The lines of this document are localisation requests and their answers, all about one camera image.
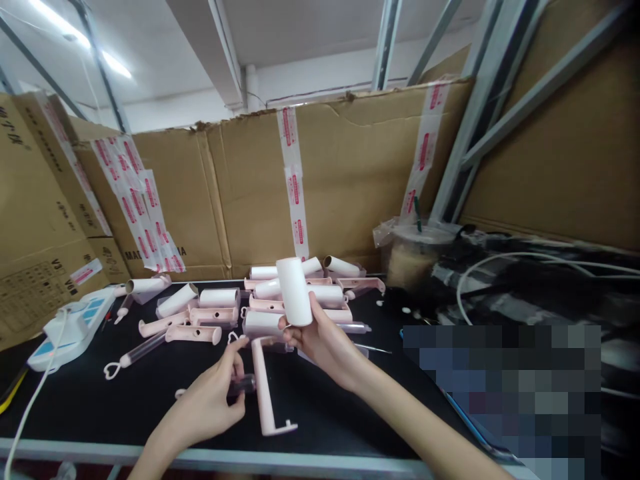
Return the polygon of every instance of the green straw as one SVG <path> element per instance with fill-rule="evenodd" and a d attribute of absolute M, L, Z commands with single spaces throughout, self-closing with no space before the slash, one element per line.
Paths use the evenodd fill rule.
<path fill-rule="evenodd" d="M 413 206 L 415 207 L 415 214 L 418 216 L 418 232 L 422 233 L 422 220 L 420 220 L 420 203 L 418 202 L 417 196 L 413 198 Z"/>

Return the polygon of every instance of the person's left hand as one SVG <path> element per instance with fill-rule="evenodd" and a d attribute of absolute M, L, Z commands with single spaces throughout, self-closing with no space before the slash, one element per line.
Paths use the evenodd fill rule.
<path fill-rule="evenodd" d="M 245 375 L 238 350 L 249 339 L 229 344 L 218 362 L 202 373 L 164 416 L 156 431 L 163 442 L 170 442 L 176 454 L 194 443 L 215 437 L 245 416 L 245 394 L 227 404 L 231 377 Z"/>

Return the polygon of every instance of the hand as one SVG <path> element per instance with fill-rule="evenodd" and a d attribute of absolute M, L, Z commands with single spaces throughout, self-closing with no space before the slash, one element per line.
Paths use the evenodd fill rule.
<path fill-rule="evenodd" d="M 229 344 L 218 362 L 202 373 L 164 416 L 154 435 L 174 443 L 176 454 L 226 431 L 245 416 L 245 394 L 227 404 L 231 376 L 245 375 L 238 350 L 249 339 Z"/>
<path fill-rule="evenodd" d="M 356 392 L 359 380 L 372 364 L 322 310 L 314 292 L 310 292 L 309 300 L 314 321 L 302 328 L 289 326 L 283 333 L 285 341 L 302 350 L 342 388 Z M 278 328 L 282 330 L 287 324 L 282 317 Z"/>

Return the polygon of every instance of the white wall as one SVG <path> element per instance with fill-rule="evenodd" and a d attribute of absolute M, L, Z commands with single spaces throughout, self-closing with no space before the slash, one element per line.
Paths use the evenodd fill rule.
<path fill-rule="evenodd" d="M 445 35 L 427 68 L 470 44 L 474 30 L 475 25 L 469 25 Z M 389 78 L 409 77 L 426 42 L 426 39 L 422 39 L 396 44 L 391 58 Z M 264 107 L 264 103 L 268 103 L 269 107 L 275 107 L 331 98 L 347 90 L 368 90 L 373 77 L 374 59 L 375 49 L 368 49 L 258 68 L 256 70 L 258 92 L 253 93 L 261 98 L 261 107 Z M 365 85 L 350 87 L 357 83 Z M 400 87 L 404 84 L 406 80 L 390 83 L 389 87 Z M 336 90 L 301 95 L 332 88 Z M 274 101 L 288 95 L 294 95 L 294 97 L 284 101 Z M 228 110 L 215 89 L 173 95 L 153 101 L 129 103 L 125 104 L 124 108 L 134 133 L 188 127 L 197 121 L 216 122 L 242 113 Z M 116 128 L 110 109 L 102 108 L 96 114 L 101 117 L 98 123 Z"/>
<path fill-rule="evenodd" d="M 126 103 L 124 109 L 133 133 L 189 127 L 197 121 L 216 122 L 231 116 L 215 89 Z M 116 128 L 110 108 L 101 108 L 100 115 L 104 125 Z"/>

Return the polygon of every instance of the forearm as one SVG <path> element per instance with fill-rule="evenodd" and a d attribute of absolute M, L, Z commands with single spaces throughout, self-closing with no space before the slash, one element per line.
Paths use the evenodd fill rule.
<path fill-rule="evenodd" d="M 371 364 L 356 394 L 426 462 L 439 479 L 512 479 L 398 382 Z"/>
<path fill-rule="evenodd" d="M 160 480 L 180 451 L 161 423 L 147 440 L 128 480 Z"/>

